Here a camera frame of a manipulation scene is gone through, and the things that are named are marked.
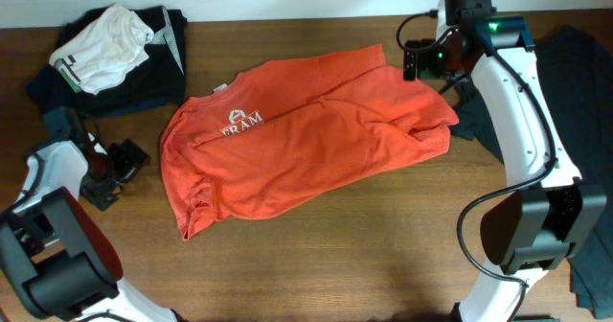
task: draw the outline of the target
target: navy blue garment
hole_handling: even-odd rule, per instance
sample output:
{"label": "navy blue garment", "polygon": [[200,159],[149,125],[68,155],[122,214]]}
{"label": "navy blue garment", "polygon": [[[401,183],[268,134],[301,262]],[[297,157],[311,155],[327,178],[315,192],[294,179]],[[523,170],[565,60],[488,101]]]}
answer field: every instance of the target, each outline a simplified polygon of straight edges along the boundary
{"label": "navy blue garment", "polygon": [[[88,11],[67,24],[59,34],[56,47],[70,41],[105,9]],[[119,116],[147,110],[166,103],[182,104],[185,99],[187,19],[179,10],[154,7],[135,11],[156,33],[155,43],[145,45],[149,58],[125,76],[120,85],[97,95],[75,93],[61,74],[49,64],[27,86],[30,99],[42,113],[59,106],[75,108],[93,117]]]}
{"label": "navy blue garment", "polygon": [[[592,36],[569,26],[536,46],[543,95],[557,132],[586,184],[604,187],[607,206],[578,255],[572,287],[580,308],[613,317],[613,57]],[[451,134],[477,139],[502,161],[491,119],[471,82],[458,88],[460,123]]]}

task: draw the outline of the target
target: orange t-shirt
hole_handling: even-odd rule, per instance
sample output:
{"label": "orange t-shirt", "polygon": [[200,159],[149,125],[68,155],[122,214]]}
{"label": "orange t-shirt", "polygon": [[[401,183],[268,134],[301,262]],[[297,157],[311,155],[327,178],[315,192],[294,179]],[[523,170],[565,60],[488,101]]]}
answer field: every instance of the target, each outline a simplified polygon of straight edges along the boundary
{"label": "orange t-shirt", "polygon": [[179,108],[162,135],[162,175],[187,240],[445,153],[457,122],[436,91],[385,66],[380,45],[271,61]]}

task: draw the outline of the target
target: black fabric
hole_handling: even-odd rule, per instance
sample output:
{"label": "black fabric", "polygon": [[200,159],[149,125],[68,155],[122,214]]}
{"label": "black fabric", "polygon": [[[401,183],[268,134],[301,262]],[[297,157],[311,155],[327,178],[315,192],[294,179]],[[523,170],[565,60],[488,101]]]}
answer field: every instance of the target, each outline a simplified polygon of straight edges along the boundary
{"label": "black fabric", "polygon": [[[608,204],[578,255],[572,288],[581,308],[613,317],[613,57],[593,37],[564,27],[536,46],[543,95],[557,132],[585,183],[600,183]],[[458,88],[454,136],[479,141],[502,161],[486,105],[471,82]]]}
{"label": "black fabric", "polygon": [[[79,20],[66,25],[59,34],[56,47],[64,45],[78,35],[87,25],[100,17],[104,10],[88,11]],[[162,7],[136,11],[136,13],[154,32],[166,25]],[[179,10],[168,10],[168,14],[183,72],[187,72],[184,32],[187,19]],[[38,104],[43,113],[58,106],[68,106],[94,117],[141,111],[165,104],[162,101],[182,104],[186,78],[176,64],[169,46],[148,44],[145,46],[145,51],[149,59],[127,73],[122,84],[105,89],[98,95],[73,92],[61,74],[47,64],[28,85],[28,96]]]}

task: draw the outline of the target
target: shirt tag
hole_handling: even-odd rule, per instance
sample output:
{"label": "shirt tag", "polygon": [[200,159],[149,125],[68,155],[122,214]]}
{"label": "shirt tag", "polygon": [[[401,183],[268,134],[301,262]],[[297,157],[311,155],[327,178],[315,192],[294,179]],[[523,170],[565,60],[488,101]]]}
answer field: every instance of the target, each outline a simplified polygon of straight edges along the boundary
{"label": "shirt tag", "polygon": [[228,87],[228,84],[223,83],[223,84],[219,85],[218,87],[214,88],[213,92],[215,93],[215,92],[220,91],[220,90],[222,90],[222,89],[224,89],[226,87]]}

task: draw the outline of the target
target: wooden tabletop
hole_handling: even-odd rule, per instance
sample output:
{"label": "wooden tabletop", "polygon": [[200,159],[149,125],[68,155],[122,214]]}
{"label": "wooden tabletop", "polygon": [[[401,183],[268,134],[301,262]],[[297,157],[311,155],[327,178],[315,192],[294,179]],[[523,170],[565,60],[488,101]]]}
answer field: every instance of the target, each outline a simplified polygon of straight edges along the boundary
{"label": "wooden tabletop", "polygon": [[[613,53],[613,11],[525,13],[534,37],[571,24]],[[237,72],[270,59],[305,58],[383,43],[401,65],[395,30],[402,17],[190,23],[188,96],[206,96]],[[435,22],[406,35],[431,37]],[[0,209],[20,191],[23,152],[48,134],[25,85],[53,51],[57,29],[0,31]],[[439,82],[430,82],[441,86]],[[448,93],[449,102],[455,102]],[[505,186],[504,167],[478,142],[453,138],[451,150],[324,194],[280,217],[230,218],[181,241],[159,167],[159,136],[175,105],[100,121],[106,144],[131,138],[152,157],[120,201],[100,212],[80,200],[114,244],[125,277],[161,306],[205,321],[366,321],[402,312],[447,314],[478,275],[456,241],[460,211],[476,196]],[[466,221],[469,248],[484,259],[480,217]],[[576,308],[564,262],[528,295],[520,315],[592,320]],[[6,279],[0,305],[10,321],[30,321]]]}

